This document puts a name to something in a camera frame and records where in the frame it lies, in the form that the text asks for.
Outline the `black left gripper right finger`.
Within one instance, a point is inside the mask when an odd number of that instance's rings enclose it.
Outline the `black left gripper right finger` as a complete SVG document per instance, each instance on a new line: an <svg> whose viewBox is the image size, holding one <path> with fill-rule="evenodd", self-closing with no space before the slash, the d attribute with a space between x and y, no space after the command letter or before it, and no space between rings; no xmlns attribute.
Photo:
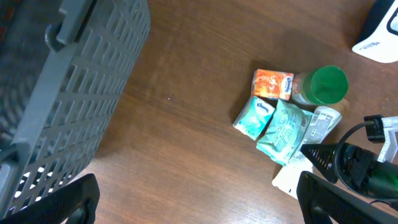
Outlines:
<svg viewBox="0 0 398 224"><path fill-rule="evenodd" d="M308 171L300 174L297 198L306 224L397 224L396 217Z"/></svg>

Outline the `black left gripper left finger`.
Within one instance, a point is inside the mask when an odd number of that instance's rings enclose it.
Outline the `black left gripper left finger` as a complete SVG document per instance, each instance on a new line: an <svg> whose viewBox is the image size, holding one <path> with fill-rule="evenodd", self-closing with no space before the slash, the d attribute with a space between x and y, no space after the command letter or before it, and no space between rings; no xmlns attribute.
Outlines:
<svg viewBox="0 0 398 224"><path fill-rule="evenodd" d="M100 189L94 174L86 174L27 208L1 220L5 224L92 224Z"/></svg>

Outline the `white cream tube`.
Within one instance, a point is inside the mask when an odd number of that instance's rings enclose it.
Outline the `white cream tube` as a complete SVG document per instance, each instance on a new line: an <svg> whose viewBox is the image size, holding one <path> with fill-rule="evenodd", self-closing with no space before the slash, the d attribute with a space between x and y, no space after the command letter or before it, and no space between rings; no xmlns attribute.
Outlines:
<svg viewBox="0 0 398 224"><path fill-rule="evenodd" d="M289 196L297 199L297 186L303 171L313 172L313 164L300 152L303 144L321 144L323 140L342 120L343 113L349 108L349 102L342 99L334 105L318 106L310 120L298 149L286 166L272 180L272 185Z"/></svg>

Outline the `orange Kleenex tissue pack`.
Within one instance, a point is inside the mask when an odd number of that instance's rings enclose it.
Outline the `orange Kleenex tissue pack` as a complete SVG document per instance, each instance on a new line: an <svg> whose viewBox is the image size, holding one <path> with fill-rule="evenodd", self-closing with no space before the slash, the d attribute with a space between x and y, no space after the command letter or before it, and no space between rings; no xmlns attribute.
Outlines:
<svg viewBox="0 0 398 224"><path fill-rule="evenodd" d="M251 94L288 101L292 94L293 79L293 73L257 69L252 79Z"/></svg>

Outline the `teal snack pouch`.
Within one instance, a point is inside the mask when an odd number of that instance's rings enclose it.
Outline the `teal snack pouch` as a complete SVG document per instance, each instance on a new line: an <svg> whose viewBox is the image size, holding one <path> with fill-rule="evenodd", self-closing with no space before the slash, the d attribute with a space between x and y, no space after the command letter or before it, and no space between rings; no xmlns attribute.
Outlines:
<svg viewBox="0 0 398 224"><path fill-rule="evenodd" d="M268 128L256 148L285 166L302 142L313 113L279 100Z"/></svg>

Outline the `teal Kleenex tissue pack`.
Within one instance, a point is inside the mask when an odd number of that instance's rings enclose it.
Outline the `teal Kleenex tissue pack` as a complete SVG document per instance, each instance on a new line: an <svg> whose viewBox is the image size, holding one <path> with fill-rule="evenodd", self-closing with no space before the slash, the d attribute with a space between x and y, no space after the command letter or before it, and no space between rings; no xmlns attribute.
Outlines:
<svg viewBox="0 0 398 224"><path fill-rule="evenodd" d="M275 108L257 96L251 96L233 123L233 127L256 140L267 126Z"/></svg>

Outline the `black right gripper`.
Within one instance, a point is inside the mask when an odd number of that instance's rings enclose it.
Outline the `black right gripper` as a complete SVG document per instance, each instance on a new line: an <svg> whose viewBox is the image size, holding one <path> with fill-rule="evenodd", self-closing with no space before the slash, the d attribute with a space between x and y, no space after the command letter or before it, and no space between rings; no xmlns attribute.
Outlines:
<svg viewBox="0 0 398 224"><path fill-rule="evenodd" d="M397 165L353 144L303 144L300 152L332 184L338 179L359 195L397 202Z"/></svg>

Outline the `green lid jar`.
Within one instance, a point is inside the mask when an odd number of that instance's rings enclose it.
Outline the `green lid jar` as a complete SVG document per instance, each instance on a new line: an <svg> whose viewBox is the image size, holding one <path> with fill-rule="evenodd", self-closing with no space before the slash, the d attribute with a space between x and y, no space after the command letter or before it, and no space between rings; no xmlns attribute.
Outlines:
<svg viewBox="0 0 398 224"><path fill-rule="evenodd" d="M302 105L332 105L340 102L349 89L342 69L333 65L294 76L292 99Z"/></svg>

